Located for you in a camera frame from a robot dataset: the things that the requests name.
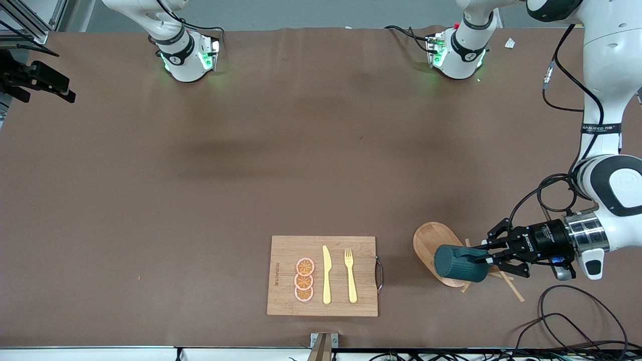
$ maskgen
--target brown table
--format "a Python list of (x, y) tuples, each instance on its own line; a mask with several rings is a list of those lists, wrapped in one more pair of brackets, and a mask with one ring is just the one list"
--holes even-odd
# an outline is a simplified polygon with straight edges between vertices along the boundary
[[(551, 270), (516, 281), (525, 303), (493, 278), (462, 294), (428, 272), (412, 236), (438, 221), (479, 242), (568, 168), (580, 116), (540, 95), (561, 33), (500, 30), (464, 81), (385, 30), (229, 33), (227, 72), (193, 84), (162, 70), (143, 33), (53, 34), (62, 56), (36, 57), (71, 78), (76, 103), (34, 93), (0, 132), (0, 344), (298, 346), (333, 331), (346, 347), (514, 345)], [(577, 75), (581, 38), (560, 54)], [(582, 106), (560, 72), (550, 99)], [(632, 103), (624, 151), (638, 156), (639, 117)], [(546, 198), (562, 206), (563, 190)], [(531, 201), (516, 223), (541, 220)], [(267, 316), (274, 234), (376, 236), (380, 316)], [(614, 252), (601, 281), (569, 282), (612, 307), (631, 341), (640, 259)], [(619, 337), (579, 295), (556, 291), (547, 310), (594, 339)], [(523, 345), (554, 346), (541, 330)]]

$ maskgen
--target wooden cutting board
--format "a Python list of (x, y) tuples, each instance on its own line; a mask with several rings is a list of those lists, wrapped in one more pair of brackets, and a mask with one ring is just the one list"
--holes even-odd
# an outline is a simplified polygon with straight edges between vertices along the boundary
[[(332, 302), (323, 303), (324, 264), (323, 246), (332, 258), (330, 289)], [(348, 271), (343, 255), (352, 249), (354, 283), (357, 302), (348, 299)], [(352, 236), (273, 236), (270, 255), (270, 284), (268, 315), (295, 316), (378, 316), (377, 285), (375, 282), (376, 241), (374, 237)], [(295, 266), (301, 258), (315, 263), (314, 296), (308, 302), (297, 300), (294, 294)]]

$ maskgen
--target yellow knife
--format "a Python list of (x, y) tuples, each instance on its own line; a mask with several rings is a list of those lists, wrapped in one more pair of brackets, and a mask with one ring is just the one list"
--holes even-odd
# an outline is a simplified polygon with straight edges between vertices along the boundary
[(324, 280), (323, 280), (323, 303), (330, 304), (332, 297), (330, 296), (330, 270), (332, 269), (332, 259), (330, 258), (330, 252), (327, 250), (326, 246), (323, 246), (323, 271), (324, 271)]

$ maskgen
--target yellow fork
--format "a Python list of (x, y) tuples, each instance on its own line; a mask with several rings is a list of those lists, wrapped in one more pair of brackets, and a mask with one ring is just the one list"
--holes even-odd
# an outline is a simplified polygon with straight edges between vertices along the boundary
[(354, 259), (352, 258), (352, 250), (350, 248), (345, 250), (343, 260), (345, 261), (345, 266), (348, 268), (348, 291), (350, 302), (355, 303), (357, 301), (357, 288), (354, 286), (354, 274), (352, 274)]

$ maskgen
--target orange slice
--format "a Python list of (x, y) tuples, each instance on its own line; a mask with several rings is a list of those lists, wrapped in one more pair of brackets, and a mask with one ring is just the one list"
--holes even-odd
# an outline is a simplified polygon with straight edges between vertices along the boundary
[(311, 259), (305, 257), (305, 258), (301, 258), (297, 262), (297, 273), (300, 274), (301, 276), (309, 276), (314, 271), (315, 271), (315, 263)]
[(301, 276), (300, 274), (294, 276), (294, 285), (301, 291), (309, 290), (313, 283), (312, 276)]
[(312, 299), (312, 296), (315, 295), (315, 289), (310, 288), (309, 290), (299, 290), (298, 288), (294, 289), (294, 297), (296, 297), (301, 302), (308, 302)]

